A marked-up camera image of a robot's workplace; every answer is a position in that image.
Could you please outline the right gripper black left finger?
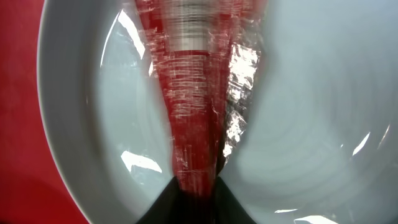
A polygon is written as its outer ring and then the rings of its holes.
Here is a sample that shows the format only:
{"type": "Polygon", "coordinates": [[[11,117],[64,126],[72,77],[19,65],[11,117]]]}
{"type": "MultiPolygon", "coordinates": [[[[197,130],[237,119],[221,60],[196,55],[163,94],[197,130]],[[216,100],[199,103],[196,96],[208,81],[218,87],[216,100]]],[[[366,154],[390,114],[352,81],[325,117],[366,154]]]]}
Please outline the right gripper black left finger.
{"type": "Polygon", "coordinates": [[[182,199],[177,178],[173,177],[136,224],[181,224],[182,199]]]}

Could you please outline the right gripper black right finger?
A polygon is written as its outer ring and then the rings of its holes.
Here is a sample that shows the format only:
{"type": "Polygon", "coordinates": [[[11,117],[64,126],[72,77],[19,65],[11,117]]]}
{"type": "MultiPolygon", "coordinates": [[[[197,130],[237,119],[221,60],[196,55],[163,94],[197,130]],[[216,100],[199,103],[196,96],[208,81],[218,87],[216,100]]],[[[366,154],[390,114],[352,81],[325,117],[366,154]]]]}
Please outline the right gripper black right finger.
{"type": "Polygon", "coordinates": [[[212,202],[215,224],[256,224],[221,177],[215,180],[212,202]]]}

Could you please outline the red foil wrapper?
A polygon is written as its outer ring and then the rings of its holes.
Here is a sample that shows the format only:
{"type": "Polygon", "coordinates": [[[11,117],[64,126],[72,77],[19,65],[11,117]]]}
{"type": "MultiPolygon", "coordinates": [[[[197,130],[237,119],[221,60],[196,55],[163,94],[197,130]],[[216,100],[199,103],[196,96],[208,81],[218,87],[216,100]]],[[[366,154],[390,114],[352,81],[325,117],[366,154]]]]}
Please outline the red foil wrapper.
{"type": "Polygon", "coordinates": [[[266,1],[137,1],[180,190],[209,197],[236,149],[264,59],[266,1]]]}

